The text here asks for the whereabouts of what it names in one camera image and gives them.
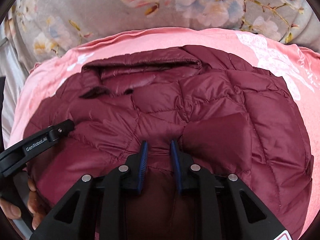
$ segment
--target screw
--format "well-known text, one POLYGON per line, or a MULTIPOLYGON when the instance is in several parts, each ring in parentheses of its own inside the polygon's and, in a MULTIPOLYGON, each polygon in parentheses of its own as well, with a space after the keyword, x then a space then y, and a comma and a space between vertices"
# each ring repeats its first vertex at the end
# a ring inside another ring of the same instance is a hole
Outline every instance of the screw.
POLYGON ((127 165, 121 165, 119 167, 119 171, 121 171, 121 172, 126 172, 128 169, 129 169, 129 167, 127 165))
POLYGON ((199 171, 201 169, 201 167, 198 164, 193 164, 190 167, 193 171, 199 171))
POLYGON ((83 175, 83 176, 82 176, 82 181, 83 181, 83 182, 88 182, 88 181, 90 181, 90 180, 91 180, 91 176, 90 176, 90 175, 87 174, 87 175, 83 175))
POLYGON ((238 180, 238 176, 236 174, 230 174, 228 176, 228 179, 230 179, 231 181, 237 181, 238 180))

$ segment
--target pink fabric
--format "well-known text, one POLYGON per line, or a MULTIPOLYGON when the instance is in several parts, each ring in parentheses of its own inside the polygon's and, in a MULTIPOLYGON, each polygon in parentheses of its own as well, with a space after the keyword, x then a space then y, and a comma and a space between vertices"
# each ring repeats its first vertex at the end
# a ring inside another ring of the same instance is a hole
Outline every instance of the pink fabric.
POLYGON ((126 53, 187 44, 233 53, 255 67, 283 76, 309 133, 315 157, 313 189, 303 232, 320 209, 320 55, 296 45, 286 46, 261 35, 240 31, 159 28, 120 33, 71 49, 62 58, 36 65, 19 97, 10 145, 22 140, 26 125, 40 102, 55 94, 64 81, 90 61, 126 53))

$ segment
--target floral fabric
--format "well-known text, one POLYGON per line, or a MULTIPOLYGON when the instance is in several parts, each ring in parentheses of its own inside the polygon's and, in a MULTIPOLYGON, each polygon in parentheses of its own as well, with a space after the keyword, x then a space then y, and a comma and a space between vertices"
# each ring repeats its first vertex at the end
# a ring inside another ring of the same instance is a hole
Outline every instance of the floral fabric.
POLYGON ((173 26, 248 31, 320 51, 320 23, 306 0, 17 0, 12 13, 33 63, 123 31, 173 26))

